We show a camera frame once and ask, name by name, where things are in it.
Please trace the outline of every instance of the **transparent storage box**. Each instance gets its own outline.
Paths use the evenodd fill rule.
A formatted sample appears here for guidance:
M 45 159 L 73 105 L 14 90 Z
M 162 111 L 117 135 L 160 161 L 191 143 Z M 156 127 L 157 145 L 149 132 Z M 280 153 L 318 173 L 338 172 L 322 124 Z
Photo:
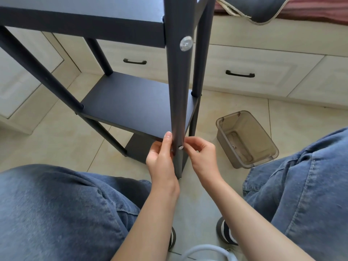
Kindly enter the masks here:
M 216 127 L 216 137 L 234 168 L 252 168 L 279 155 L 272 139 L 248 111 L 221 117 Z

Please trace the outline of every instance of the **black and white slipper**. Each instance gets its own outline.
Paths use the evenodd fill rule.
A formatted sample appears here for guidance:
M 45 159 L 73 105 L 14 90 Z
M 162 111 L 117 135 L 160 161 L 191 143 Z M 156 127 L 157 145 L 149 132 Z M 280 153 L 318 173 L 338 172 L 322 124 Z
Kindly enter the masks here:
M 171 239 L 169 240 L 169 247 L 168 250 L 170 250 L 176 242 L 176 233 L 174 228 L 172 227 L 172 233 L 171 233 Z
M 226 244 L 238 245 L 237 241 L 232 237 L 231 230 L 228 228 L 227 223 L 221 217 L 216 224 L 216 232 L 219 238 Z

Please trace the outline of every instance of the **red bedding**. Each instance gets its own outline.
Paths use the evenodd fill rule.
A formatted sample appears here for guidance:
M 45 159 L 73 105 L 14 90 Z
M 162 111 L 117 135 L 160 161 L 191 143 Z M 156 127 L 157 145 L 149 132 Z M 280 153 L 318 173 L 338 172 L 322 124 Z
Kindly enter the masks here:
M 218 4 L 216 13 L 226 13 Z M 289 0 L 277 18 L 348 25 L 348 0 Z

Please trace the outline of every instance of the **jeans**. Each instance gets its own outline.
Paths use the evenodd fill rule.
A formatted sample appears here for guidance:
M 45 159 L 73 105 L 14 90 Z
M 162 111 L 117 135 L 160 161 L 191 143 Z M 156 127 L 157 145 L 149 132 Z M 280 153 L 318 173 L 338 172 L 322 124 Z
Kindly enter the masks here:
M 316 261 L 348 260 L 348 128 L 251 169 L 243 194 Z
M 0 173 L 0 259 L 110 261 L 150 189 L 49 165 Z

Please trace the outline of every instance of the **black metal handle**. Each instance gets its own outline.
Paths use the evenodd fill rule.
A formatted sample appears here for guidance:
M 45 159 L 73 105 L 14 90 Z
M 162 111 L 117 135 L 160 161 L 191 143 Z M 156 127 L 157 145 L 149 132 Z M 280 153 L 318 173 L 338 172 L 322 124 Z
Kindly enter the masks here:
M 232 76 L 238 76 L 238 77 L 245 77 L 245 78 L 254 78 L 255 74 L 254 73 L 250 73 L 249 75 L 243 75 L 243 74 L 235 74 L 232 73 L 231 71 L 226 71 L 227 75 L 232 75 Z
M 139 64 L 139 65 L 145 65 L 147 61 L 142 61 L 142 62 L 134 62 L 134 61 L 128 61 L 127 58 L 123 59 L 124 63 L 130 63 L 130 64 Z

